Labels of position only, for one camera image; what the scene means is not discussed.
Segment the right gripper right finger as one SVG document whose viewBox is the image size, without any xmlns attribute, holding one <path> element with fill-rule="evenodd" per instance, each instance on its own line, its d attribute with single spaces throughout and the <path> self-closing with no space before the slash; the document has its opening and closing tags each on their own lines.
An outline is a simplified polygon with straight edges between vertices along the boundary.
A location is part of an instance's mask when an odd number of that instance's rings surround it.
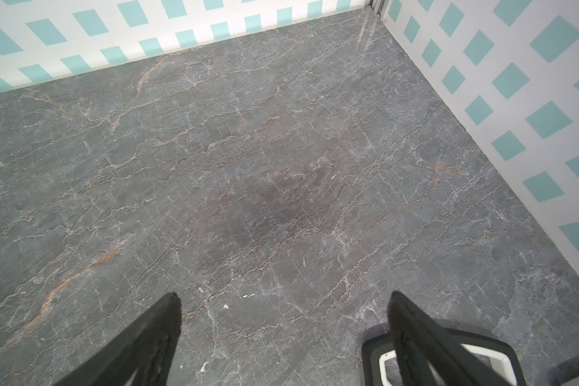
<svg viewBox="0 0 579 386">
<path fill-rule="evenodd" d="M 508 384 L 400 291 L 392 293 L 388 320 L 404 385 L 435 385 L 434 373 L 447 385 Z"/>
</svg>

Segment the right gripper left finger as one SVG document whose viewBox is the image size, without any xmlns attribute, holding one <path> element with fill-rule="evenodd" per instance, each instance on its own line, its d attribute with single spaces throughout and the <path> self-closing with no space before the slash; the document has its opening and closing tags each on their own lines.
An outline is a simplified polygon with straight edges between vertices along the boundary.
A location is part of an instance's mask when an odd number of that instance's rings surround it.
<svg viewBox="0 0 579 386">
<path fill-rule="evenodd" d="M 180 336 L 181 300 L 168 293 L 58 385 L 165 385 Z"/>
</svg>

